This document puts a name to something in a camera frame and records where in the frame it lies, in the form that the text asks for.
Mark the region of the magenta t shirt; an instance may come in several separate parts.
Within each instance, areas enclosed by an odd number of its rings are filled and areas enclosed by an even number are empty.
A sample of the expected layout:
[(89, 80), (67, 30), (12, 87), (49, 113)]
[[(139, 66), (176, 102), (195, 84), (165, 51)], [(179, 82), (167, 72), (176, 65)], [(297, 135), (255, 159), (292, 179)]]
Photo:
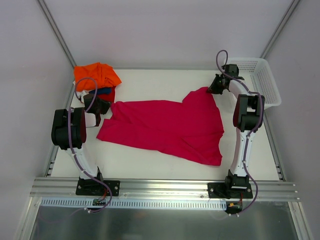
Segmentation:
[(219, 108), (207, 87), (191, 91), (181, 102), (117, 101), (97, 134), (104, 142), (220, 166), (224, 127)]

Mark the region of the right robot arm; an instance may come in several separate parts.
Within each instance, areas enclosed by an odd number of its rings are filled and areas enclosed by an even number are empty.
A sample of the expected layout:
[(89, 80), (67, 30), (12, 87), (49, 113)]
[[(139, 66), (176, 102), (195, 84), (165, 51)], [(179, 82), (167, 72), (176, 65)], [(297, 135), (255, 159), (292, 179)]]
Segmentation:
[(207, 92), (213, 95), (227, 90), (236, 97), (233, 126), (236, 129), (234, 157), (224, 182), (207, 185), (210, 198), (252, 199), (253, 192), (249, 173), (250, 155), (256, 132), (262, 126), (265, 98), (258, 92), (249, 90), (244, 78), (239, 76), (236, 64), (225, 64), (219, 68)]

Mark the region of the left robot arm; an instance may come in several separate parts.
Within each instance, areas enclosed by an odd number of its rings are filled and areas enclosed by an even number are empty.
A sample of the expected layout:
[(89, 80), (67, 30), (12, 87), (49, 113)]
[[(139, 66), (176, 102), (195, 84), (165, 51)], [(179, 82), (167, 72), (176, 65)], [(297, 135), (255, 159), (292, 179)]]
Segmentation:
[(55, 110), (51, 140), (72, 158), (79, 172), (80, 187), (87, 185), (93, 195), (99, 195), (104, 191), (105, 184), (99, 167), (86, 147), (87, 129), (100, 125), (101, 116), (108, 112), (111, 102), (93, 94), (86, 94), (82, 100), (84, 107)]

